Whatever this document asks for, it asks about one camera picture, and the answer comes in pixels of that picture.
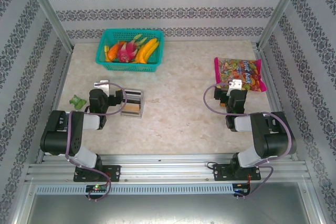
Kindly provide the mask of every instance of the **purple cable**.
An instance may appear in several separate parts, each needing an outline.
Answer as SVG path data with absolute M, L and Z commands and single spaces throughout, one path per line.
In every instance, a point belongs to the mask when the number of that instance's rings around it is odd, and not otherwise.
M 122 90 L 122 93 L 123 93 L 123 95 L 125 97 L 125 102 L 124 102 L 123 106 L 119 110 L 114 111 L 112 113 L 98 114 L 98 113 L 84 112 L 84 114 L 89 114 L 89 115 L 114 115 L 114 114 L 117 114 L 120 111 L 122 111 L 122 109 L 126 106 L 126 103 L 127 103 L 127 94 L 126 94 L 125 90 L 122 87 L 120 87 L 119 85 L 117 85 L 115 83 L 112 83 L 112 82 L 99 83 L 99 84 L 97 84 L 97 86 L 106 85 L 106 84 L 116 86 L 116 87 L 118 87 L 119 89 Z M 70 151 L 70 142 L 71 142 L 71 117 L 72 117 L 72 113 L 73 113 L 73 111 L 70 111 L 69 116 L 68 116 L 68 140 L 67 140 L 67 148 L 66 148 L 66 151 L 65 151 L 65 158 L 67 159 L 67 161 L 69 161 L 70 163 L 72 163 L 75 166 L 78 166 L 79 168 L 83 168 L 83 169 L 86 169 L 86 170 L 91 170 L 93 172 L 99 173 L 99 174 L 101 174 L 101 175 L 103 175 L 103 176 L 106 177 L 107 183 L 109 184 L 109 189 L 100 198 L 94 200 L 95 202 L 97 202 L 97 201 L 103 199 L 104 197 L 106 197 L 107 194 L 109 194 L 109 192 L 111 191 L 111 187 L 112 187 L 111 179 L 110 179 L 110 177 L 107 174 L 105 174 L 105 173 L 103 173 L 103 172 L 101 172 L 101 171 L 99 171 L 97 169 L 90 168 L 90 167 L 87 167 L 87 166 L 83 166 L 83 165 L 78 164 L 75 161 L 73 161 L 73 160 L 70 159 L 71 157 L 69 156 L 69 151 Z M 89 201 L 91 201 L 90 194 L 91 194 L 91 192 L 89 192 L 89 194 L 88 194 Z
M 208 87 L 208 88 L 205 90 L 204 95 L 203 95 L 203 102 L 204 102 L 205 106 L 206 106 L 209 110 L 211 110 L 212 112 L 214 112 L 214 113 L 216 113 L 216 114 L 219 114 L 219 115 L 247 116 L 247 115 L 255 114 L 255 113 L 251 113 L 251 114 L 235 114 L 235 113 L 219 112 L 219 111 L 216 111 L 216 110 L 212 109 L 212 108 L 207 104 L 207 102 L 206 102 L 206 100 L 205 100 L 205 96 L 206 96 L 207 92 L 208 92 L 211 88 L 216 87 L 216 86 L 221 86 L 221 87 L 223 87 L 223 86 L 227 86 L 227 85 L 229 85 L 229 83 L 221 82 L 221 83 L 214 84 L 214 85 L 211 85 L 210 87 Z M 287 134 L 288 145 L 287 145 L 287 149 L 286 149 L 286 151 L 285 151 L 282 155 L 280 155 L 280 156 L 278 156 L 278 157 L 267 158 L 267 159 L 265 159 L 265 160 L 263 160 L 263 161 L 260 161 L 260 162 L 258 162 L 258 163 L 256 164 L 257 167 L 261 167 L 261 168 L 270 168 L 270 169 L 271 169 L 271 172 L 270 172 L 269 175 L 264 179 L 264 181 L 263 181 L 263 182 L 262 182 L 262 183 L 261 183 L 261 184 L 260 184 L 260 185 L 259 185 L 259 186 L 258 186 L 252 193 L 251 193 L 251 194 L 249 194 L 248 196 L 253 195 L 254 192 L 258 191 L 258 190 L 260 189 L 260 187 L 261 187 L 262 185 L 264 185 L 264 184 L 266 183 L 266 181 L 267 181 L 267 180 L 271 177 L 271 175 L 273 174 L 274 169 L 273 169 L 272 166 L 270 166 L 270 165 L 260 166 L 260 165 L 262 165 L 262 164 L 264 164 L 264 163 L 266 163 L 266 162 L 269 162 L 269 161 L 274 161 L 274 160 L 278 160 L 278 159 L 281 159 L 281 158 L 285 157 L 286 155 L 288 155 L 288 153 L 290 152 L 290 149 L 292 148 L 292 137 L 291 137 L 290 132 L 289 132 L 289 129 L 288 129 L 287 125 L 284 123 L 284 121 L 283 121 L 281 118 L 279 118 L 278 116 L 276 116 L 276 115 L 274 115 L 274 114 L 272 114 L 272 113 L 269 113 L 269 112 L 265 112 L 265 111 L 264 111 L 264 112 L 258 112 L 258 113 L 262 113 L 262 114 L 266 114 L 266 115 L 272 116 L 275 120 L 277 120 L 277 121 L 282 125 L 282 127 L 285 129 L 286 134 Z

